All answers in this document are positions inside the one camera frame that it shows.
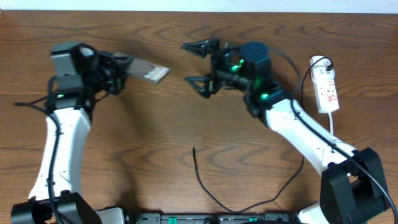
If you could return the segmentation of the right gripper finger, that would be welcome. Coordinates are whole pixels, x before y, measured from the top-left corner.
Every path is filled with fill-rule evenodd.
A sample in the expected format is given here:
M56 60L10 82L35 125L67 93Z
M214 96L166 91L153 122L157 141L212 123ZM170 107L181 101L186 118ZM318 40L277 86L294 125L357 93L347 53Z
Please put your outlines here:
M208 54L212 54L215 50L220 48L220 40L206 39L198 42L186 42L183 43L180 48L193 55L204 58Z
M213 93L210 77L185 77L184 80L204 98L209 98Z

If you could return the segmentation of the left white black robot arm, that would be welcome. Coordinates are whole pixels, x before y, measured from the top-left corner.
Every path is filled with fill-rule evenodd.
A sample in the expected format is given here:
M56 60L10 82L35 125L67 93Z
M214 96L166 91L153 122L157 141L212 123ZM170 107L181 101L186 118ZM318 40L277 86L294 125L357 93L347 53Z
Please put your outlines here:
M124 88L134 58L96 50L83 42L52 47L55 75L47 96L29 103L17 102L46 116L47 137L39 174L28 200L13 205L12 223L134 223L122 206L93 209L81 195L83 150L91 129L93 110L101 91L117 95Z

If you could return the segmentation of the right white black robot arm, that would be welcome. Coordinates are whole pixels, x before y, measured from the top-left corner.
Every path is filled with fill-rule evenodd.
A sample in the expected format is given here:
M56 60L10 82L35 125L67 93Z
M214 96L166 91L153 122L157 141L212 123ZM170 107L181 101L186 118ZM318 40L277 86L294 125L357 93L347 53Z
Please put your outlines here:
M382 162L371 148L357 150L317 123L272 74L270 48L258 41L222 44L186 42L182 49L210 58L210 71L186 81L204 98L223 87L240 90L252 117L280 134L321 178L317 202L294 213L290 223L366 223L386 210L397 212Z

